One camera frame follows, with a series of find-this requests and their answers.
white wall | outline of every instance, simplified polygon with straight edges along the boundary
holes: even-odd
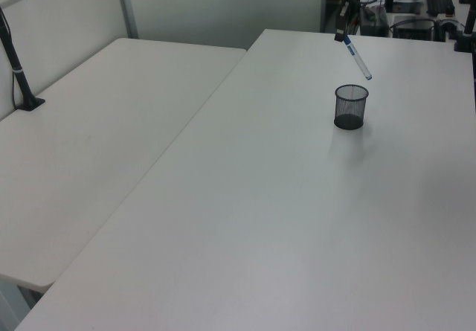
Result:
[[[325,0],[130,0],[141,39],[248,49],[265,28],[319,31]]]
[[[34,94],[113,40],[126,37],[119,0],[21,0],[4,14]],[[10,63],[0,46],[0,119],[13,110],[10,85]]]

keyboard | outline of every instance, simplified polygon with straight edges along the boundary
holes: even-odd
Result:
[[[452,0],[426,0],[428,4],[428,15],[437,16],[439,13],[454,13]]]

black electronic device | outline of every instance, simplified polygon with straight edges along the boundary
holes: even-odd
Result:
[[[30,86],[28,85],[27,78],[23,72],[23,67],[20,64],[19,58],[16,55],[15,47],[13,47],[12,35],[10,32],[10,27],[8,26],[7,20],[3,11],[0,8],[0,40],[7,54],[8,60],[12,67],[13,74],[16,78],[16,82],[20,87],[23,95],[23,104],[16,107],[20,110],[26,110],[28,112],[34,110],[36,107],[41,106],[45,100],[37,98],[31,93]]]
[[[471,0],[458,0],[460,4],[471,4]]]
[[[360,33],[362,36],[388,36],[387,13],[384,7],[360,8]]]
[[[408,17],[395,16],[393,20],[393,38],[431,41],[433,22],[418,19],[412,20]]]
[[[439,13],[454,13],[454,5],[452,0],[426,0],[428,4],[428,15],[438,16]]]

desk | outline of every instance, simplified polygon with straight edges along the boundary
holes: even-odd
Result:
[[[355,41],[266,30],[18,331],[473,330],[471,56]]]
[[[44,292],[244,50],[119,39],[0,123],[0,278]]]
[[[402,2],[408,2],[408,0],[394,0],[395,2],[402,1]],[[452,18],[446,18],[445,15],[439,15],[438,17],[433,17],[429,16],[426,11],[428,9],[428,5],[426,0],[417,0],[418,2],[422,2],[421,6],[421,11],[419,15],[411,14],[411,13],[387,13],[387,20],[389,26],[393,25],[393,20],[395,16],[408,16],[409,19],[415,18],[415,17],[421,17],[421,18],[430,18],[433,20],[437,19],[455,19],[460,22],[460,24],[465,24],[466,23],[466,18],[468,17],[468,12],[469,12],[469,5],[468,4],[460,4],[458,0],[452,0],[454,4],[454,17]],[[370,6],[378,6],[380,5],[380,1],[371,4]],[[458,25],[458,30],[462,30],[462,26]]]

black cable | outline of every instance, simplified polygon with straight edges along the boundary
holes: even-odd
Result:
[[[433,19],[409,19],[409,20],[403,20],[401,22],[397,22],[396,24],[391,25],[388,29],[392,30],[392,28],[395,28],[396,26],[410,24],[412,22],[418,22],[418,21],[430,21],[430,22],[433,22],[433,26],[436,23]]]
[[[12,72],[12,104],[13,108],[17,110],[16,104],[15,104],[15,74]]]

